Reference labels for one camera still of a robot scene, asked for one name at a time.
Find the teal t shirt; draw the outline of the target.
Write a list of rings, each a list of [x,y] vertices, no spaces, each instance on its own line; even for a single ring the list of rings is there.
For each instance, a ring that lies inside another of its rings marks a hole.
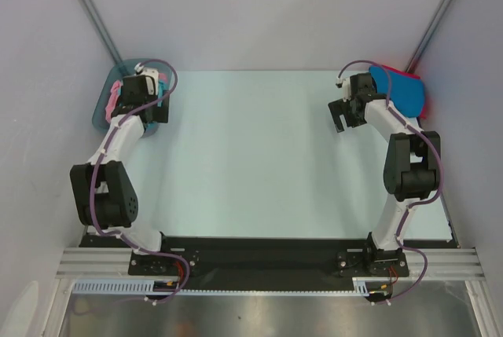
[[[163,72],[159,73],[159,90],[163,93],[168,91],[168,87],[170,85],[169,76]],[[159,128],[159,123],[150,123],[146,128],[143,137],[149,137],[154,135]]]

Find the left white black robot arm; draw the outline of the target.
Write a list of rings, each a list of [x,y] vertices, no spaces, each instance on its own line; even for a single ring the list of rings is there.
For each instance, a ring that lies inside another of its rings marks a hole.
[[[138,222],[139,200],[125,167],[134,146],[169,116],[170,76],[154,68],[116,80],[105,105],[108,131],[97,151],[70,170],[79,221],[102,237],[122,240],[147,254],[155,273],[168,272],[173,254],[161,247],[162,233]]]

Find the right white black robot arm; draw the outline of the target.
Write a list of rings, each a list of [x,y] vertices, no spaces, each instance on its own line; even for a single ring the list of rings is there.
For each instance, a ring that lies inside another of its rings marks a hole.
[[[387,142],[383,181],[388,196],[376,228],[369,234],[370,251],[362,256],[364,269],[380,275],[391,265],[390,253],[403,248],[403,233],[417,207],[435,202],[443,186],[440,136],[423,131],[377,91],[368,72],[339,77],[339,100],[328,104],[336,131],[372,126]]]

